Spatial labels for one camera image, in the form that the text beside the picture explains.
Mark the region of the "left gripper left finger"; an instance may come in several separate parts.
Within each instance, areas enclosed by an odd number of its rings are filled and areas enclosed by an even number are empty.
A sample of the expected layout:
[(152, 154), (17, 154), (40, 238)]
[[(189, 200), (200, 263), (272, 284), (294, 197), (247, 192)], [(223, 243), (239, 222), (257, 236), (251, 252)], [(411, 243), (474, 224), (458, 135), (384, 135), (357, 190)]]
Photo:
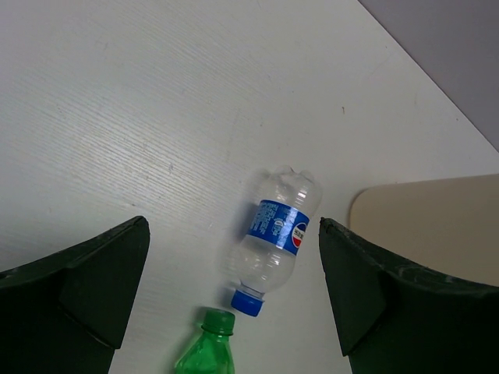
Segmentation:
[(106, 373), (150, 246), (145, 217), (1, 273), (3, 373)]

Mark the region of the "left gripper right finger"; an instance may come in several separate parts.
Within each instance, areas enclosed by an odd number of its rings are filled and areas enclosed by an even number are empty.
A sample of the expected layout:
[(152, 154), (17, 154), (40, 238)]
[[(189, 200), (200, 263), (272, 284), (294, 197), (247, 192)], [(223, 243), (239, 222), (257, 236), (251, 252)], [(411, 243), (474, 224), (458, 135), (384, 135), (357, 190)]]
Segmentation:
[(331, 218), (319, 249), (354, 373), (497, 372), (497, 287), (414, 263)]

